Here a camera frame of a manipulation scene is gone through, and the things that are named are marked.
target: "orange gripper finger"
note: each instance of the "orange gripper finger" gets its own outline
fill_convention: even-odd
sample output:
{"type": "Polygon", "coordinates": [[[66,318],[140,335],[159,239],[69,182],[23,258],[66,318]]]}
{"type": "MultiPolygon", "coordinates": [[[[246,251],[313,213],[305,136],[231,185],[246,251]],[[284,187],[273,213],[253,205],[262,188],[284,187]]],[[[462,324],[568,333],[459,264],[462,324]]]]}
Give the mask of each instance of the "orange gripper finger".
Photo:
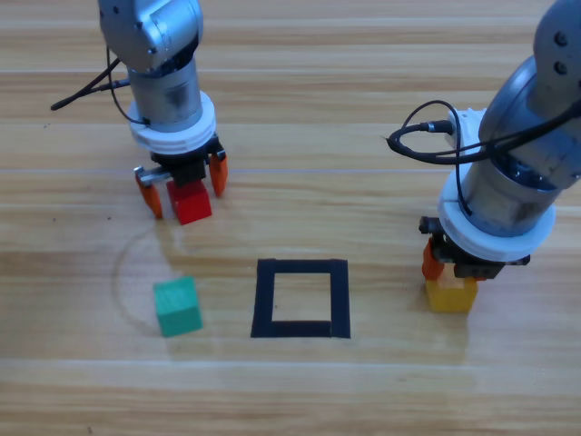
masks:
{"type": "Polygon", "coordinates": [[[143,186],[143,183],[141,180],[139,180],[139,176],[137,175],[135,175],[135,180],[137,181],[137,186],[139,186],[139,190],[141,191],[143,199],[145,200],[145,204],[147,204],[152,210],[153,215],[155,215],[155,219],[162,220],[162,202],[160,200],[160,195],[157,192],[157,188],[153,185],[143,186]]]}
{"type": "Polygon", "coordinates": [[[228,157],[221,161],[217,155],[212,155],[210,158],[210,177],[212,178],[214,192],[217,197],[220,197],[228,182],[228,157]]]}
{"type": "Polygon", "coordinates": [[[444,271],[444,263],[438,262],[432,255],[432,238],[429,238],[428,245],[424,249],[424,263],[421,271],[426,280],[437,280],[444,271]]]}

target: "cable connector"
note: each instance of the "cable connector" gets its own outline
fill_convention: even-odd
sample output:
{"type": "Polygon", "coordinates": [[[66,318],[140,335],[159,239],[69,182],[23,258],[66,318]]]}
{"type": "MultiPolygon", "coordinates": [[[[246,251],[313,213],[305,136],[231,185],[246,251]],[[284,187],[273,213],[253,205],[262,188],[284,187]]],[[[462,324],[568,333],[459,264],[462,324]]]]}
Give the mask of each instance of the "cable connector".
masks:
{"type": "Polygon", "coordinates": [[[428,121],[420,123],[419,127],[422,132],[430,132],[431,134],[449,134],[454,133],[454,124],[449,120],[428,121]]]}

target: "wooden table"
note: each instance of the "wooden table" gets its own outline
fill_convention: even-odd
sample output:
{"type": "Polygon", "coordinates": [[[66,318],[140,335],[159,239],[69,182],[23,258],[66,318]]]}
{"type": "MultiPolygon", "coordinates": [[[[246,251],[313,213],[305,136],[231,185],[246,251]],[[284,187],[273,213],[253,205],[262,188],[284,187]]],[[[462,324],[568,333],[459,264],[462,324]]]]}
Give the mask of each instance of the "wooden table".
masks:
{"type": "MultiPolygon", "coordinates": [[[[103,70],[96,0],[0,2],[0,434],[581,434],[578,188],[528,267],[434,314],[418,221],[449,168],[382,139],[429,99],[487,107],[551,3],[203,1],[231,179],[181,227],[109,94],[49,111],[103,70]],[[271,257],[349,260],[351,340],[250,338],[271,257]],[[165,340],[153,285],[184,275],[206,325],[165,340]]],[[[277,281],[275,318],[328,319],[328,281],[277,281]]]]}

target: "black tape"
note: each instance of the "black tape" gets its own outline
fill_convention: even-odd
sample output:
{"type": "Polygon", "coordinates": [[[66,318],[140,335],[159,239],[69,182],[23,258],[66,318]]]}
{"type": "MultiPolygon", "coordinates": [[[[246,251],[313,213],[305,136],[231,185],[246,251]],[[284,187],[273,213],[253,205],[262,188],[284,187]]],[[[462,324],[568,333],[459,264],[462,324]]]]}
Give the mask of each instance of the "black tape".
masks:
{"type": "Polygon", "coordinates": [[[349,339],[350,298],[347,261],[295,261],[260,259],[257,268],[252,338],[349,339]],[[274,280],[279,274],[330,274],[331,321],[274,322],[274,280]]]}

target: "wooden block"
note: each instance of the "wooden block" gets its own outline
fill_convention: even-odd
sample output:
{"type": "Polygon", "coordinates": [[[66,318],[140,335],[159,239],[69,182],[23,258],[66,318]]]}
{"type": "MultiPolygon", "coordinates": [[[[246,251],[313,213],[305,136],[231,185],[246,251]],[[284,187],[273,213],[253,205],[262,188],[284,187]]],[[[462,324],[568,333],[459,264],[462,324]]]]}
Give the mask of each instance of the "wooden block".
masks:
{"type": "Polygon", "coordinates": [[[202,313],[192,277],[157,283],[153,292],[163,336],[173,337],[203,328],[202,313]]]}

